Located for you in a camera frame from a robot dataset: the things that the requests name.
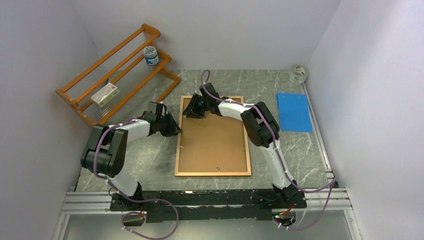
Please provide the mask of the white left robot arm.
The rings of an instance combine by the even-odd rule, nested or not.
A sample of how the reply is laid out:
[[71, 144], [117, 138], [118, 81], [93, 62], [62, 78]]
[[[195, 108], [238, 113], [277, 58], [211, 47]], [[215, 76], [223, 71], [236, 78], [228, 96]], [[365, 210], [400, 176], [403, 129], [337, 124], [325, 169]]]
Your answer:
[[167, 106], [151, 101], [141, 116], [115, 125], [96, 124], [88, 137], [80, 164], [123, 196], [125, 206], [137, 210], [143, 203], [143, 190], [124, 168], [128, 143], [155, 133], [173, 137], [182, 132]]

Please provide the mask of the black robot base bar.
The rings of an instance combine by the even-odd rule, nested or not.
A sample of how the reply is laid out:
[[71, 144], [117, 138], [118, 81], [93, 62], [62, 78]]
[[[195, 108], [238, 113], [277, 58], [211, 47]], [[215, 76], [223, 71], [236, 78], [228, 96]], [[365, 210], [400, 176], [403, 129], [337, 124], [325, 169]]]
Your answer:
[[280, 193], [273, 188], [221, 190], [143, 191], [134, 197], [138, 202], [114, 193], [112, 212], [143, 212], [147, 223], [188, 220], [223, 220], [254, 218], [271, 220], [272, 214], [285, 209], [305, 209], [305, 194], [290, 189]]

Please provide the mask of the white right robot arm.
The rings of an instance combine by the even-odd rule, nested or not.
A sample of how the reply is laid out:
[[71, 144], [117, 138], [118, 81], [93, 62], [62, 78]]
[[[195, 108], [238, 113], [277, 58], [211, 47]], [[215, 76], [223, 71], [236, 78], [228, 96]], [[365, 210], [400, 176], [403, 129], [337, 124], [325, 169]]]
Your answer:
[[210, 112], [241, 121], [248, 139], [265, 157], [271, 172], [272, 190], [257, 191], [252, 201], [266, 208], [306, 208], [305, 194], [298, 189], [283, 158], [279, 142], [280, 127], [267, 105], [262, 101], [246, 104], [227, 96], [220, 97], [211, 83], [200, 86], [199, 90], [200, 94], [192, 95], [182, 115], [201, 119], [206, 112]]

